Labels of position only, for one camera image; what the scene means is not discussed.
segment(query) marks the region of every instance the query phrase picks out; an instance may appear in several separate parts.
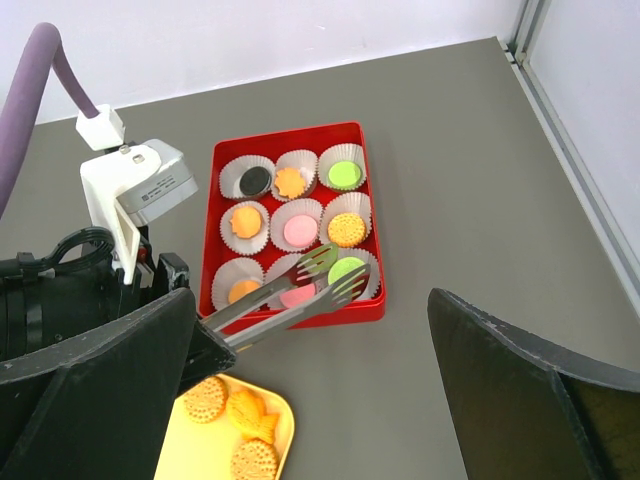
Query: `tongs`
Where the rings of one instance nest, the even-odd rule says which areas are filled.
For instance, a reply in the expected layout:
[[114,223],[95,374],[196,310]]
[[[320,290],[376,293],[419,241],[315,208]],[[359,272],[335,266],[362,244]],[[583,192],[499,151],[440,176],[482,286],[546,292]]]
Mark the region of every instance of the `tongs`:
[[233,335],[223,330],[247,313],[258,309],[273,297],[293,288],[304,287],[327,276],[338,258],[338,246],[329,243],[303,255],[285,273],[237,302],[202,319],[202,323],[221,336],[231,348],[239,351],[280,330],[323,313],[334,312],[350,304],[367,288],[371,267],[363,265],[340,278],[313,298],[294,308],[285,310],[252,327]]

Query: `yellow plate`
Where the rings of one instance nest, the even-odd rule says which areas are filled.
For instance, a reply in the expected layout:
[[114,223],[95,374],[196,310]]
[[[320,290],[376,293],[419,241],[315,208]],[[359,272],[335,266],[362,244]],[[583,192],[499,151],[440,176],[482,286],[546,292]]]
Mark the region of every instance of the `yellow plate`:
[[[280,459],[280,478],[293,440],[295,422],[289,404],[279,395],[227,375],[218,375],[229,393],[248,389],[264,399],[267,413],[279,413],[275,447]],[[182,397],[173,404],[155,480],[232,480],[231,455],[243,442],[227,414],[205,424],[191,421],[184,410]]]

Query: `gray table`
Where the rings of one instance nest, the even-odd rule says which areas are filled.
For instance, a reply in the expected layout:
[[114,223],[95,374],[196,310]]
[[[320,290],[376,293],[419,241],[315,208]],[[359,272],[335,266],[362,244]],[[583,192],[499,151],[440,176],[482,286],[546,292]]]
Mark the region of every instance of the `gray table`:
[[[199,179],[197,197],[152,225],[156,252],[182,255],[195,285],[216,142],[353,119],[364,127],[386,317],[287,332],[243,353],[233,372],[294,409],[284,479],[465,478],[426,317],[436,286],[640,369],[635,315],[495,40],[121,112],[130,139],[181,148]],[[36,130],[0,224],[0,258],[46,253],[88,223],[78,167],[91,156],[72,121]]]

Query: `paper cup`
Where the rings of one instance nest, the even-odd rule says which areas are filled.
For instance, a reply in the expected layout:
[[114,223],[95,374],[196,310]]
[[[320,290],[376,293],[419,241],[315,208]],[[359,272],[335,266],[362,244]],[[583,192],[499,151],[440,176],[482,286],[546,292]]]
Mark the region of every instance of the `paper cup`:
[[[278,260],[276,260],[273,263],[273,265],[271,265],[271,267],[269,267],[269,270],[267,270],[267,274],[265,276],[265,282],[270,282],[270,281],[275,280],[276,278],[278,278],[284,272],[286,272],[291,267],[293,267],[296,264],[296,262],[298,260],[300,260],[300,257],[302,257],[301,253],[290,253],[289,255],[285,255],[283,257],[280,257]],[[314,286],[315,293],[318,293],[322,288],[320,282],[315,282],[315,283],[313,283],[311,285]],[[289,301],[291,301],[291,298],[292,298],[291,296],[295,295],[296,291],[300,292],[300,290],[301,290],[300,288],[289,290],[288,292],[285,293],[285,295],[288,295],[289,296]],[[269,303],[267,304],[269,309],[271,309],[271,310],[282,310],[282,309],[287,308],[282,303],[282,300],[281,300],[282,296],[283,295],[279,295],[279,296],[269,300]]]
[[[329,181],[329,170],[339,162],[352,162],[360,168],[360,180],[356,185],[349,188],[340,188]],[[325,187],[340,193],[360,188],[367,180],[367,168],[364,164],[364,150],[362,147],[355,143],[341,143],[325,150],[318,160],[318,179]]]
[[[240,238],[231,230],[233,211],[241,207],[253,207],[262,217],[262,225],[258,234],[252,238]],[[220,220],[220,236],[225,245],[239,255],[255,255],[267,246],[269,241],[269,212],[258,202],[242,202],[224,212]]]
[[211,287],[213,308],[219,311],[229,306],[229,292],[236,283],[243,280],[264,284],[264,272],[258,262],[252,258],[235,258],[223,264],[213,277]]
[[378,288],[380,288],[380,264],[378,263],[378,259],[372,253],[361,248],[341,248],[338,250],[338,260],[345,257],[356,257],[364,263],[371,265],[371,274],[369,275],[367,288],[354,302],[371,300],[375,297],[376,293],[378,293]]
[[318,176],[318,156],[311,150],[294,150],[292,152],[287,152],[278,158],[273,182],[271,182],[271,193],[279,202],[290,202],[295,200],[280,195],[278,187],[275,185],[275,179],[278,175],[278,171],[285,168],[295,168],[299,170],[300,175],[304,178],[305,190],[298,198],[309,196],[316,186],[316,178]]
[[369,195],[364,193],[349,192],[335,198],[325,208],[320,222],[320,242],[331,242],[329,239],[329,223],[341,213],[355,213],[364,220],[366,233],[362,241],[366,240],[371,233],[371,199]]
[[[296,215],[307,215],[315,220],[316,233],[310,243],[304,246],[295,246],[287,240],[289,235],[285,232],[287,222]],[[322,204],[310,198],[301,198],[285,203],[278,208],[271,219],[271,241],[283,252],[303,252],[313,245],[318,239],[320,222],[322,221]]]
[[265,189],[263,193],[252,197],[247,197],[240,191],[240,179],[242,175],[253,167],[263,167],[267,169],[271,175],[271,185],[273,185],[276,171],[276,166],[273,162],[261,155],[243,155],[229,162],[220,172],[220,194],[231,200],[257,200],[266,195],[271,187]]

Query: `red tray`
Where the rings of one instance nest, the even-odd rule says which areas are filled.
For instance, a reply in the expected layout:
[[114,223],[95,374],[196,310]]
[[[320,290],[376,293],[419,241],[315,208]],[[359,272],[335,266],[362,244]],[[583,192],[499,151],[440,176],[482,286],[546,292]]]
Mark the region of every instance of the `red tray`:
[[[373,191],[371,190],[371,169],[367,158],[367,149],[364,142],[364,134],[360,124],[356,122],[323,125],[319,127],[303,128],[285,132],[268,133],[254,137],[224,140],[218,143],[213,150],[213,165],[211,169],[211,184],[209,187],[209,204],[207,206],[207,224],[204,234],[204,255],[202,265],[202,280],[200,284],[200,315],[203,317],[214,312],[211,303],[211,284],[213,277],[223,263],[238,257],[230,250],[220,237],[220,219],[227,209],[236,202],[224,198],[220,193],[218,177],[222,168],[233,159],[241,155],[263,155],[274,163],[280,155],[291,150],[306,149],[315,152],[318,156],[327,148],[340,143],[356,143],[364,149],[364,160],[367,167],[367,181],[358,191],[366,193],[371,198],[373,207]],[[338,196],[318,182],[310,198],[314,198],[326,206]],[[260,200],[269,214],[282,205],[271,194],[267,194]],[[327,327],[346,323],[372,322],[380,320],[384,315],[386,302],[386,289],[384,282],[384,270],[380,257],[380,245],[378,241],[378,226],[376,223],[375,208],[372,218],[372,232],[367,239],[357,248],[363,248],[373,253],[380,263],[380,288],[371,300],[354,302],[345,308],[331,314],[318,315],[300,322],[294,328]],[[269,242],[266,248],[251,258],[256,259],[266,272],[280,256],[284,255]],[[231,334],[271,317],[280,310],[268,310],[266,306],[250,313],[225,329],[225,333]]]

